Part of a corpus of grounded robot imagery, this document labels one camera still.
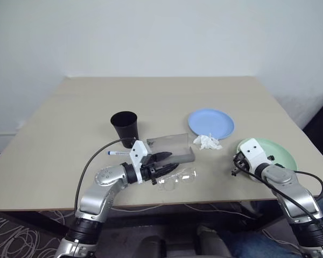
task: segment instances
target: jeans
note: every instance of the jeans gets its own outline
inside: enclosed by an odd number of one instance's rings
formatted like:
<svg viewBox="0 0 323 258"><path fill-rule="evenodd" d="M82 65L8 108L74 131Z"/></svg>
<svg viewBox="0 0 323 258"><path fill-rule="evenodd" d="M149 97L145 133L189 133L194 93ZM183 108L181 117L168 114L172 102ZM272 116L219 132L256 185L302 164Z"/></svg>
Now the jeans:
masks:
<svg viewBox="0 0 323 258"><path fill-rule="evenodd" d="M323 198L318 201L323 213ZM263 234L257 232L220 232L220 238L225 242L232 256L236 258L299 258L282 245L270 240Z"/></svg>

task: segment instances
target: floor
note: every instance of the floor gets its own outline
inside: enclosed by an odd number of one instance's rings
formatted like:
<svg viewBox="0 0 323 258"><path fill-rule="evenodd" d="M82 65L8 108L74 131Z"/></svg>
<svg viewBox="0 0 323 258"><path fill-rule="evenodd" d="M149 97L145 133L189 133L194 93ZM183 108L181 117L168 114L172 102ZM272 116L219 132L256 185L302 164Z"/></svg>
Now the floor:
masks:
<svg viewBox="0 0 323 258"><path fill-rule="evenodd" d="M240 206L238 203L220 203L215 204L215 206L217 209L241 211L239 210ZM208 204L197 204L191 207L198 210L214 209ZM144 216L154 213L167 215L170 213L189 214L189 212L196 214L203 213L201 211L191 210L190 207L184 205L172 205L157 207L153 210L143 211L138 214ZM41 213L65 225L69 225L73 219L73 213L70 211L43 211ZM124 218L130 215L130 212L111 210L109 217ZM217 218L216 227L219 228L230 227L232 225L230 223L232 222L236 225L240 223L244 224L245 220L244 217L239 215L222 212L216 212L214 216ZM165 240L168 257L194 255L193 236L196 227L196 224L177 225L174 221L170 221L167 225L104 229L99 239L96 257L131 258L141 240L151 235L158 235ZM268 227L267 230L277 239L297 243L285 220ZM59 242L60 240L57 238L0 218L0 257L52 258Z"/></svg>

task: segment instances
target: blue plate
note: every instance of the blue plate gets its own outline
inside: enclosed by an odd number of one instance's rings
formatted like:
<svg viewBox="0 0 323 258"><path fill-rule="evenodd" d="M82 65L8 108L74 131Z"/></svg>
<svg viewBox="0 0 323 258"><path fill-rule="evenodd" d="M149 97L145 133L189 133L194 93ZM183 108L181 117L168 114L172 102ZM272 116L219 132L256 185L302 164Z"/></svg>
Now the blue plate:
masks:
<svg viewBox="0 0 323 258"><path fill-rule="evenodd" d="M200 109L191 113L188 124L194 133L207 136L211 134L216 139L230 136L235 129L232 118L215 109Z"/></svg>

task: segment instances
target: black cup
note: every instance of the black cup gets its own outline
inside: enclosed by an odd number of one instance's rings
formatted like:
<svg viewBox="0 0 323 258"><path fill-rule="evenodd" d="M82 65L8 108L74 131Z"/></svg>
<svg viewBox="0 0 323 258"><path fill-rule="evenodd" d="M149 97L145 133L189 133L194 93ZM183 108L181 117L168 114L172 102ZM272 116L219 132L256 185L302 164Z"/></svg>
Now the black cup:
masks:
<svg viewBox="0 0 323 258"><path fill-rule="evenodd" d="M114 114L110 122L114 126L118 136L121 138L135 138L139 139L138 127L136 124L138 117L135 113L130 111L122 111ZM125 140L122 141L122 144L125 148L131 149L135 141Z"/></svg>

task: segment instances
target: white wall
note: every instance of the white wall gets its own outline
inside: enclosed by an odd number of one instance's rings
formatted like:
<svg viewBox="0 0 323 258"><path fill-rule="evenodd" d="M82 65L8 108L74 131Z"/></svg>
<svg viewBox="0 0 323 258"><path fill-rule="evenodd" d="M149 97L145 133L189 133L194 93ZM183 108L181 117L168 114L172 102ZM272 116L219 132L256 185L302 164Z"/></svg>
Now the white wall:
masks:
<svg viewBox="0 0 323 258"><path fill-rule="evenodd" d="M0 1L0 133L64 76L229 75L257 76L306 125L323 105L323 0Z"/></svg>

